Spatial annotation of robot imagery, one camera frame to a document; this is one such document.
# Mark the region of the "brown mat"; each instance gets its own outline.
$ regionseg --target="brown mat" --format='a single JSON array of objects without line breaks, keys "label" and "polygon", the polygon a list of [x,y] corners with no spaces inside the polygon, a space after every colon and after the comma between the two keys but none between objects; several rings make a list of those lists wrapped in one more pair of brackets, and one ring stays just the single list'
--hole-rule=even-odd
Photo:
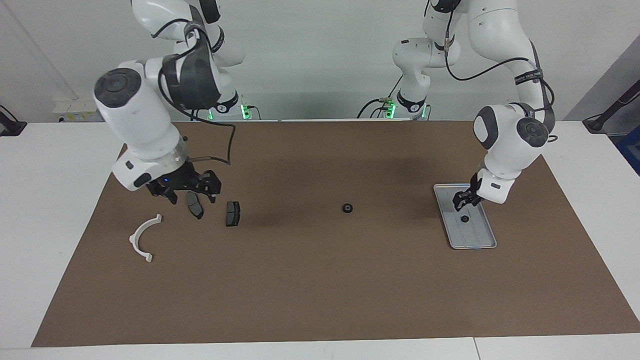
[{"label": "brown mat", "polygon": [[[179,127],[224,155],[226,129]],[[432,187],[483,156],[468,122],[241,124],[233,167],[198,164],[223,181],[201,221],[112,177],[33,346],[640,332],[543,159],[486,205],[497,249],[449,247]]]}]

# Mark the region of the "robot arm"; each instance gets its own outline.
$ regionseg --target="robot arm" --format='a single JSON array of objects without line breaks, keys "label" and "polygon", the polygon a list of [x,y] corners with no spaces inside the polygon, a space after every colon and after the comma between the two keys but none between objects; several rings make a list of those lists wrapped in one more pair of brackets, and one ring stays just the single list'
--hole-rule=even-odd
[{"label": "robot arm", "polygon": [[113,173],[128,190],[146,186],[152,195],[173,204],[176,190],[203,193],[214,202],[220,180],[213,171],[195,171],[163,104],[164,97],[181,111],[209,109],[220,98],[220,73],[202,18],[194,6],[181,0],[134,0],[132,5],[141,24],[158,37],[182,40],[176,46],[184,51],[125,62],[96,82],[93,96],[98,109],[127,145]]},{"label": "robot arm", "polygon": [[[460,16],[459,13],[454,14],[452,25],[457,24]],[[417,120],[424,113],[431,86],[431,78],[426,74],[426,69],[442,69],[447,66],[444,39],[448,22],[449,14],[436,11],[430,4],[422,25],[427,37],[402,40],[394,47],[394,63],[403,73],[398,91],[393,94],[393,101],[397,104],[396,117]],[[452,65],[458,61],[461,48],[455,42],[455,36],[449,45],[449,64]]]},{"label": "robot arm", "polygon": [[[483,199],[503,204],[522,170],[541,155],[556,124],[546,91],[550,87],[543,79],[536,48],[520,25],[516,1],[470,1],[468,26],[474,51],[505,63],[513,73],[520,102],[487,106],[478,113],[474,133],[487,155],[472,186],[455,196],[458,210]],[[528,61],[510,61],[513,58]]]},{"label": "robot arm", "polygon": [[404,74],[396,113],[418,119],[430,84],[424,69],[451,71],[460,57],[454,30],[463,13],[472,48],[511,70],[520,101],[486,106],[477,115],[474,133],[488,153],[471,187],[454,198],[458,210],[483,199],[504,203],[515,179],[540,156],[555,125],[548,85],[520,25],[516,0],[430,0],[423,24],[428,37],[403,40],[394,49],[394,61]]},{"label": "robot arm", "polygon": [[[216,84],[220,98],[210,111],[219,117],[244,115],[242,96],[238,94],[231,75],[221,69],[241,64],[244,49],[216,24],[220,19],[216,0],[190,0],[190,3],[183,0],[134,0],[131,4],[136,19],[153,37],[181,42],[184,40],[184,23],[181,20],[201,24],[209,38],[213,62],[218,68]],[[176,44],[174,51],[178,53],[181,50],[184,50],[184,45]]]}]

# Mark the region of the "white semicircular bracket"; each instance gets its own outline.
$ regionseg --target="white semicircular bracket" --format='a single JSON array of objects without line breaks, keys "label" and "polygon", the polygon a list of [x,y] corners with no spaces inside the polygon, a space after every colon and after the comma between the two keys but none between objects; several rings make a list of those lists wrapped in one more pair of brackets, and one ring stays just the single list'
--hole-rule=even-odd
[{"label": "white semicircular bracket", "polygon": [[143,252],[142,250],[140,250],[140,236],[142,235],[142,233],[145,232],[145,230],[147,230],[150,226],[152,225],[156,225],[156,224],[160,224],[162,222],[162,215],[158,214],[155,218],[145,222],[144,224],[140,225],[140,227],[138,228],[138,230],[136,230],[135,233],[133,233],[133,235],[131,235],[129,237],[129,242],[131,243],[131,245],[133,245],[133,249],[140,254],[141,256],[143,256],[146,260],[147,263],[150,263],[151,260],[153,260],[154,256],[152,254],[149,254],[148,252]]}]

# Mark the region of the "metal tray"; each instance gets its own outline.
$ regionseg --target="metal tray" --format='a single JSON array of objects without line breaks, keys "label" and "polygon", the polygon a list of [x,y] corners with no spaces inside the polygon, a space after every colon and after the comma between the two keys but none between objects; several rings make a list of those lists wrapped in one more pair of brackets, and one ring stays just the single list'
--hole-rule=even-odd
[{"label": "metal tray", "polygon": [[[456,250],[493,249],[498,243],[482,204],[465,206],[460,212],[453,206],[454,195],[468,188],[469,184],[437,184],[433,187],[449,243]],[[469,217],[468,222],[462,221],[464,216]]]}]

